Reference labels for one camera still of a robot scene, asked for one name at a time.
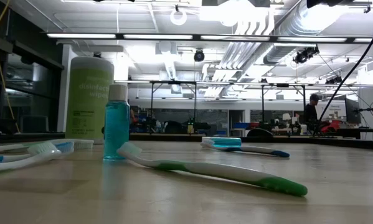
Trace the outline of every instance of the blue mouthwash bottle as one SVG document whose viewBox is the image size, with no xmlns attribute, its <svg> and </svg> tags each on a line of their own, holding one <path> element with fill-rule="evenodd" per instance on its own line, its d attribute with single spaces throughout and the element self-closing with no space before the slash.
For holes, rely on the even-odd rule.
<svg viewBox="0 0 373 224">
<path fill-rule="evenodd" d="M 117 154 L 117 149 L 130 139 L 130 105 L 127 98 L 127 86 L 110 85 L 106 105 L 104 159 L 124 159 Z"/>
</svg>

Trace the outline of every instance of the wooden table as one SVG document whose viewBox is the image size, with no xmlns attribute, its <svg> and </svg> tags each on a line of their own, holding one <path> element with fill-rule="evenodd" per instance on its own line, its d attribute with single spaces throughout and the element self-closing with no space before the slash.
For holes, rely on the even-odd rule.
<svg viewBox="0 0 373 224">
<path fill-rule="evenodd" d="M 0 173 L 0 223 L 373 223 L 373 151 L 256 144 L 290 159 L 202 150 L 197 142 L 135 142 L 147 159 L 218 162 L 289 178 L 306 197 L 102 160 L 102 146 Z"/>
</svg>

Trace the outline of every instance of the green and white toothbrush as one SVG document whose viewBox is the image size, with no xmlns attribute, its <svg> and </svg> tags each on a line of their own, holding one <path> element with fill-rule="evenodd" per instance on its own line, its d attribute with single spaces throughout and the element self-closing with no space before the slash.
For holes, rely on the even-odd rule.
<svg viewBox="0 0 373 224">
<path fill-rule="evenodd" d="M 142 149 L 130 142 L 124 143 L 124 145 L 117 150 L 119 155 L 136 162 L 137 164 L 153 169 L 179 170 L 190 172 L 192 174 L 208 175 L 211 177 L 218 177 L 264 187 L 276 192 L 296 196 L 304 196 L 308 193 L 308 189 L 304 185 L 256 170 L 208 162 L 183 162 L 169 160 L 152 161 L 137 157 L 141 152 Z"/>
</svg>

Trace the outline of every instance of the white bottle cap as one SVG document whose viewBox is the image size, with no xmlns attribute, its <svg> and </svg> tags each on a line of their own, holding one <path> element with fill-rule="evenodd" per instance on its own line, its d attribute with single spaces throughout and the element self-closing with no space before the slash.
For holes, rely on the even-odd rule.
<svg viewBox="0 0 373 224">
<path fill-rule="evenodd" d="M 127 101 L 128 87 L 121 84 L 112 84 L 109 87 L 109 100 Z"/>
</svg>

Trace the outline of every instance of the person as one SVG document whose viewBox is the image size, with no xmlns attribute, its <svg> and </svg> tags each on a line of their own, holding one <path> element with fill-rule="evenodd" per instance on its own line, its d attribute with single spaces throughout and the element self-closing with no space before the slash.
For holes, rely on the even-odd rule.
<svg viewBox="0 0 373 224">
<path fill-rule="evenodd" d="M 305 123 L 312 123 L 318 120 L 318 114 L 316 113 L 315 106 L 318 105 L 319 96 L 312 94 L 309 98 L 309 103 L 305 106 Z"/>
</svg>

